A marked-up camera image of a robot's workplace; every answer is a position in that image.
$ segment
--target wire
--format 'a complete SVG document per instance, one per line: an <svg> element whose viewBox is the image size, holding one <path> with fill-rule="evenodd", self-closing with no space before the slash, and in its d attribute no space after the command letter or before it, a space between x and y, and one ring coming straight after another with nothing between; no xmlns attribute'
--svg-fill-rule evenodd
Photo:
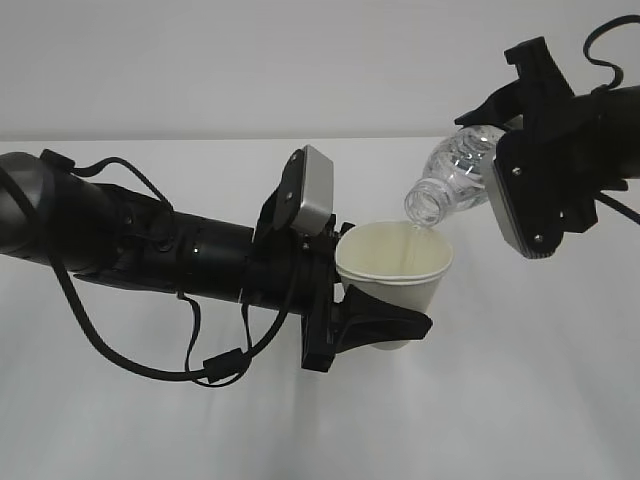
<svg viewBox="0 0 640 480"><path fill-rule="evenodd" d="M53 269L53 272L55 273L58 282L60 283L60 287L62 288L62 291L67 301L69 302L69 306L71 307L71 310L75 315L80 328L87 337L87 340L89 340L89 343L91 343L91 345L103 357L116 364L117 366L128 370L131 373L135 373L136 375L141 375L143 377L151 378L154 380L163 380L167 382L185 382L197 380L207 376L204 369L196 370L193 372L171 372L147 367L128 359L127 357L119 354L111 347L109 347L109 345L107 345L100 337L99 333L91 323L91 320L89 319L89 316L87 315L87 312L82 305L82 301L80 300L78 292L76 291L73 282L71 281L71 278L67 273L62 259L49 241L47 230L42 220L40 219L38 212L31 204L31 201L22 191L20 186L2 167L0 167L0 185L4 187L7 193L16 202L22 213L25 215L25 217L27 217L27 220L31 224L31 227L35 230L40 244L45 254L47 255L47 258L49 259L49 264L51 265L51 268Z"/></svg>
<svg viewBox="0 0 640 480"><path fill-rule="evenodd" d="M640 15L625 15L622 17L614 18L613 20L596 28L593 32L589 34L587 39L584 41L582 52L584 53L584 56L587 58L589 63L591 63L592 65L597 65L600 67L608 67L613 69L613 80L611 80L609 84L601 85L596 89L596 91L612 90L616 87L619 87L622 84L622 81L624 80L624 71L615 63L593 58L590 53L591 46L598 38L600 38L605 33L613 30L614 28L618 28L622 25L629 25L631 23L640 23Z"/></svg>
<svg viewBox="0 0 640 480"><path fill-rule="evenodd" d="M169 230L166 236L163 238L153 238L153 237L141 236L136 234L132 234L131 236L139 237L144 240L148 240L148 241L151 241L154 243L160 243L160 244L165 244L171 241L175 231L175 210L173 208L173 205L167 199L167 197L165 197L162 194L162 192L158 190L158 188L153 183L151 183L151 180L149 180L140 170L138 170L130 162L120 157L109 157L109 158L105 158L104 160L100 160L99 162L94 163L93 165L90 165L88 167L74 167L71 169L71 173L81 178L95 177L100 172L102 172L108 165L111 165L111 164L122 165L131 173L133 173L138 178L138 180L140 180L149 190L151 190L151 192L153 192L153 194L158 198L158 200L160 200L160 203L169 212L169 216L171 219Z"/></svg>
<svg viewBox="0 0 640 480"><path fill-rule="evenodd" d="M297 234L292 232L293 237L293 250L296 252L296 256L293 260L291 279L289 280L289 288L287 289L287 293L285 294L284 302L282 303L282 307L278 311L275 320L269 327L269 330L264 334L264 336L260 339L260 341L254 346L253 340L251 338L251 331L249 328L249 303L244 303L242 308L240 309L242 312L242 320L244 323L245 335L247 338L247 352L246 355L249 355L249 364L247 368L238 372L234 377L224 383L204 383L199 380L193 380L193 383L200 385L201 387L207 388L220 388L231 385L238 380L240 380L244 374L249 369L251 365L251 360L255 358L260 352L262 352L275 338L278 334L282 325L284 324L287 315L289 314L289 310L291 309L291 304L293 302L293 296L295 294L296 287L298 285L298 277L300 274L300 265L302 263L302 248L298 239ZM198 335L200 334L200 327L202 324L202 311L200 309L200 305L198 302L193 300L192 298L187 297L184 292L178 292L178 298L180 300L186 301L191 305L191 309L193 311L193 330L191 332L191 338L189 340L189 345L187 347L187 353L184 360L184 369L186 372L190 372L190 360L191 360L191 352L195 346L195 343L198 339Z"/></svg>
<svg viewBox="0 0 640 480"><path fill-rule="evenodd" d="M606 195L602 192L596 193L593 198L598 200L600 203L605 204L607 207L613 208L616 212L621 213L629 220L640 225L640 213L630 209L624 203L621 203L615 198L611 198L609 195Z"/></svg>
<svg viewBox="0 0 640 480"><path fill-rule="evenodd" d="M249 349L249 355L251 358L254 358L258 355L262 350L264 350L269 343L275 338L277 333L280 331L284 320L287 318L289 314L289 310L291 309L291 303L293 302L293 295L296 291L296 287L298 286L298 277L300 276L300 265L302 263L302 245L300 245L300 239L298 238L295 232L291 232L293 237L293 250L296 252L296 256L293 260L293 272L291 273L291 280L289 281L289 289L284 298L284 302L282 304L282 308L278 312L276 319L273 324L267 330L267 333L260 339L260 341Z"/></svg>
<svg viewBox="0 0 640 480"><path fill-rule="evenodd" d="M193 347L195 346L196 341L198 340L198 335L200 335L200 327L202 325L202 311L200 309L200 305L198 304L198 302L192 298L187 297L184 294L184 292L178 292L178 298L180 300L188 302L189 305L191 305L191 309L193 311L193 330L191 332L191 339L189 340L189 346L187 347L187 354L184 359L184 370L185 372L190 372L191 371L191 367L190 367L191 352L193 351ZM245 331L245 336L247 338L247 351L249 351L253 346L253 340L251 339L251 332L249 331L249 305L246 303L243 304L240 310L242 312L244 331ZM195 383L196 385L200 385L201 387L206 387L206 388L226 387L240 380L244 376L244 374L247 373L248 369L249 367L243 369L242 371L234 375L230 380L227 380L226 382L223 382L223 383L205 383L200 380L192 380L192 382Z"/></svg>

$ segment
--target bottle neck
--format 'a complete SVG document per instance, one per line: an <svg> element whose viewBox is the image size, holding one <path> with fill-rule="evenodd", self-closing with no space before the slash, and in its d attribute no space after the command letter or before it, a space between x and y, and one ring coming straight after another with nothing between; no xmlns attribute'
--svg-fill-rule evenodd
<svg viewBox="0 0 640 480"><path fill-rule="evenodd" d="M421 227L433 227L455 211L455 193L444 181L423 178L409 191L404 208L409 219Z"/></svg>

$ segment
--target bottle opening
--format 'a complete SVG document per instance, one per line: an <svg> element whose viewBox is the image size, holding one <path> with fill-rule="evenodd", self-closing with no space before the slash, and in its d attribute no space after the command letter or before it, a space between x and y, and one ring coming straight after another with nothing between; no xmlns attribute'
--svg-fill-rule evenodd
<svg viewBox="0 0 640 480"><path fill-rule="evenodd" d="M404 200L404 208L409 219L421 227L433 227L440 223L446 212L430 192L414 188Z"/></svg>

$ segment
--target water bottle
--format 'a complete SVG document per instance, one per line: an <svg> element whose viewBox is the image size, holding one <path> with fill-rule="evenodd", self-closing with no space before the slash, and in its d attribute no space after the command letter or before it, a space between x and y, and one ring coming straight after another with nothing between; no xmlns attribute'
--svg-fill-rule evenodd
<svg viewBox="0 0 640 480"><path fill-rule="evenodd" d="M405 198L405 211L411 221L432 227L453 212L486 202L480 160L504 133L491 125L474 125L442 141L429 156L422 178Z"/></svg>

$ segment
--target cup rim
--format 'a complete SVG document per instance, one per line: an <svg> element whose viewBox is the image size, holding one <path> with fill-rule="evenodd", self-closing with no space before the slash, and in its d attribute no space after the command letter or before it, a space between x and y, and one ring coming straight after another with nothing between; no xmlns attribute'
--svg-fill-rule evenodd
<svg viewBox="0 0 640 480"><path fill-rule="evenodd" d="M442 233L440 233L439 231L435 230L435 229L431 229L432 232L434 232L437 236L440 237L440 239L446 244L447 249L449 250L449 260L447 261L447 263L440 268L439 270L436 270L434 272L429 272L426 274L422 274L422 275L375 275L375 274L367 274L367 273L362 273L362 272L358 272L355 270L351 270L349 268L345 268L342 265L340 265L338 263L338 252L340 250L340 243L349 236L350 233L352 233L353 231L355 231L356 229L360 228L360 227L366 227L369 225L381 225L381 224L385 224L385 225L397 225L397 224L405 224L405 225L413 225L413 223L406 221L406 220L396 220L396 221L382 221L382 222L371 222L371 223L365 223L364 225L358 225L352 229L350 229L347 233L345 233L342 238L340 238L340 240L338 241L338 245L336 246L336 250L334 253L334 260L335 260L335 264L336 264L336 269L338 270L338 274L340 274L340 270L342 270L343 272L345 272L347 275L345 275L347 278L350 278L351 280L356 280L356 281L370 281L370 282L378 282L378 283L384 283L387 282L389 284L394 284L394 285L417 285L420 283L427 283L429 280L434 280L437 278L441 278L442 276L444 276L444 274L447 272L447 270L449 270L449 268L451 267L451 264L453 263L453 257L454 257L454 251L453 251L453 245L451 245L451 243L445 238L444 235L442 235Z"/></svg>

